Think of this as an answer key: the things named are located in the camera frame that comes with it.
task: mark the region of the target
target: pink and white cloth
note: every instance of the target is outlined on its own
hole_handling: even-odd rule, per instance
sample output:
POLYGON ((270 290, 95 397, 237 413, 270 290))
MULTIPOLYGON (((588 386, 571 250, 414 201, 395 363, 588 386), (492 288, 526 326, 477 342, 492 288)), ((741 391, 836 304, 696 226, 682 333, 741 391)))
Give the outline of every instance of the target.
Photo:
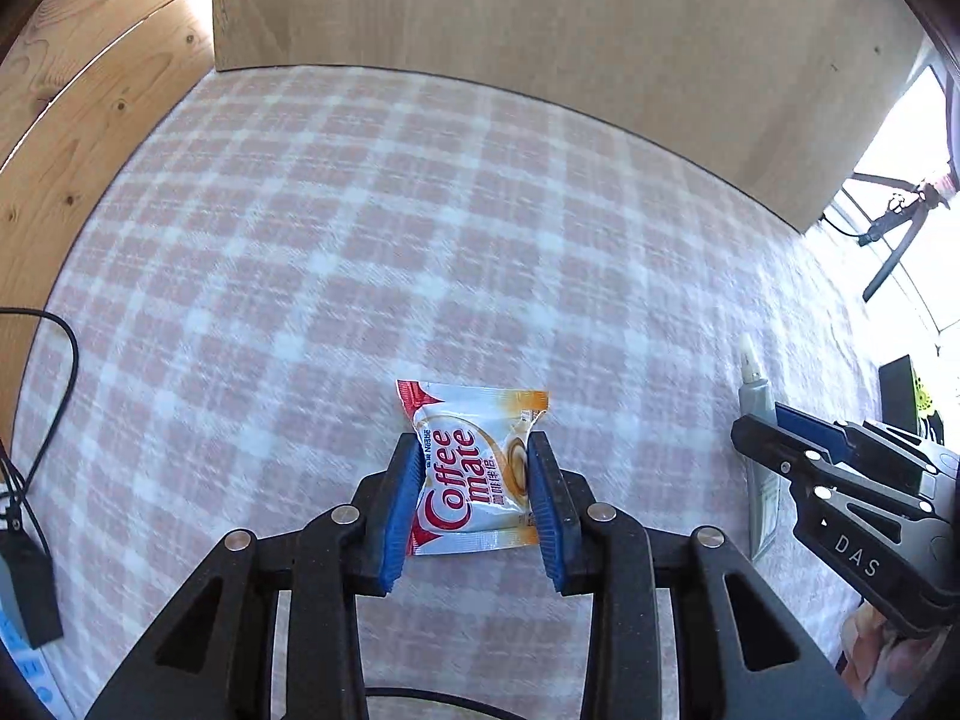
MULTIPOLYGON (((717 525, 741 548, 739 334, 779 399, 878 411, 861 304, 809 236, 626 132, 417 74, 210 74, 113 182, 49 308, 82 358, 32 502, 64 615, 46 656, 78 715, 224 533, 301 528, 383 469, 408 428, 397 378, 548 389, 539 427, 600 499, 656 528, 717 525)), ((21 464, 68 357, 43 327, 21 464)), ((856 594, 790 517, 788 500, 758 568, 835 653, 856 594)), ((536 548, 408 560, 391 596, 358 607, 371 685, 579 712, 589 599, 556 595, 536 548)), ((404 712, 449 717, 371 700, 374 717, 404 712)))

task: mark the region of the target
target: creamer packet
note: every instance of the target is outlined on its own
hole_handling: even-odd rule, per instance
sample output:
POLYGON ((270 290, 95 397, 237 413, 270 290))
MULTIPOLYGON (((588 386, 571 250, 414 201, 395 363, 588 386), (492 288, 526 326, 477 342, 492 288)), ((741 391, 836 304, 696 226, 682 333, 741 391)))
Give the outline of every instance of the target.
POLYGON ((527 437, 547 409, 546 392, 397 381, 397 393, 426 462, 408 554, 536 544, 527 437))

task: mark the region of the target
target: plaid tablecloth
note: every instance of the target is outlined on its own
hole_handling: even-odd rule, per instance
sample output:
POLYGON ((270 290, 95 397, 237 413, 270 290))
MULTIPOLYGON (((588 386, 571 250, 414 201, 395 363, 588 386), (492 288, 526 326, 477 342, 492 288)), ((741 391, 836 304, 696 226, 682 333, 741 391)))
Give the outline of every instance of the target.
MULTIPOLYGON (((224 533, 301 528, 385 466, 407 427, 397 377, 549 389, 541 427, 599 498, 742 547, 739 333, 780 399, 877 414, 864 314, 809 237, 640 138, 416 74, 210 74, 110 187, 49 307, 82 360, 32 501, 64 615, 46 653, 78 714, 224 533)), ((21 464, 67 365, 42 328, 21 464)), ((856 596, 787 509, 760 571, 835 652, 856 596)), ((577 715, 589 600, 555 595, 536 548, 410 560, 359 615, 368 683, 577 715)))

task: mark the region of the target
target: wood grain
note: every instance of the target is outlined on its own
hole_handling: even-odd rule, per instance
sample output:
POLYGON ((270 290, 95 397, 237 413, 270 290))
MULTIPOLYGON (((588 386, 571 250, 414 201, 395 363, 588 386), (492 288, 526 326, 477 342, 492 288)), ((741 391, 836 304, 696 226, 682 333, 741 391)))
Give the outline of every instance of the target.
MULTIPOLYGON (((0 170, 0 304, 42 308, 80 228, 124 162, 213 67, 210 0, 174 0, 99 56, 0 170)), ((0 437, 37 324, 0 322, 0 437)))
POLYGON ((83 67, 170 1, 42 1, 0 64, 0 165, 83 67))
POLYGON ((214 0, 220 70, 427 71, 617 124, 799 230, 898 98, 923 42, 902 0, 214 0))

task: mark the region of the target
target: triangular cutout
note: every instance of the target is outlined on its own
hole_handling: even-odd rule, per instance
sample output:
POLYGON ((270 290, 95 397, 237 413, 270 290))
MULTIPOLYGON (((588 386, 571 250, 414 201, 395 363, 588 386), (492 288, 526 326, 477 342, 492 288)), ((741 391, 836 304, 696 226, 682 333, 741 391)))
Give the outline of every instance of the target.
POLYGON ((862 519, 872 528, 876 528, 880 533, 883 533, 886 538, 889 538, 890 541, 893 541, 895 544, 901 542, 901 527, 899 522, 896 522, 894 519, 888 519, 884 517, 883 514, 877 514, 876 512, 871 512, 870 509, 864 509, 862 506, 858 506, 856 503, 848 503, 847 509, 849 509, 853 514, 856 514, 857 517, 862 519))
POLYGON ((798 659, 797 645, 743 577, 728 574, 724 579, 747 669, 764 671, 773 666, 792 664, 798 659))
POLYGON ((217 608, 224 590, 224 581, 220 577, 211 579, 187 613, 174 625, 167 640, 157 650, 158 666, 200 674, 206 660, 206 648, 213 635, 213 623, 217 619, 217 608))

